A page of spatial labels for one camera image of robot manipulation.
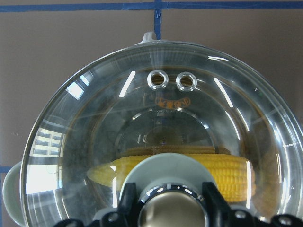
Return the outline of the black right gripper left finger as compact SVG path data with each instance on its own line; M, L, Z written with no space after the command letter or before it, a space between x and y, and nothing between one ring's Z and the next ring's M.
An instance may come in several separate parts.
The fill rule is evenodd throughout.
M92 221L88 227L129 227L131 214L136 198L136 183L126 183L116 211L108 212L100 219Z

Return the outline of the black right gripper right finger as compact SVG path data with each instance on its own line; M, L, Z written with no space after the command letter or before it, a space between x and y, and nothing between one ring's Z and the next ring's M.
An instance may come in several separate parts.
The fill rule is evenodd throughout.
M273 216L264 222L241 209L233 210L213 182L202 183L202 195L211 227L301 227L303 221L289 214Z

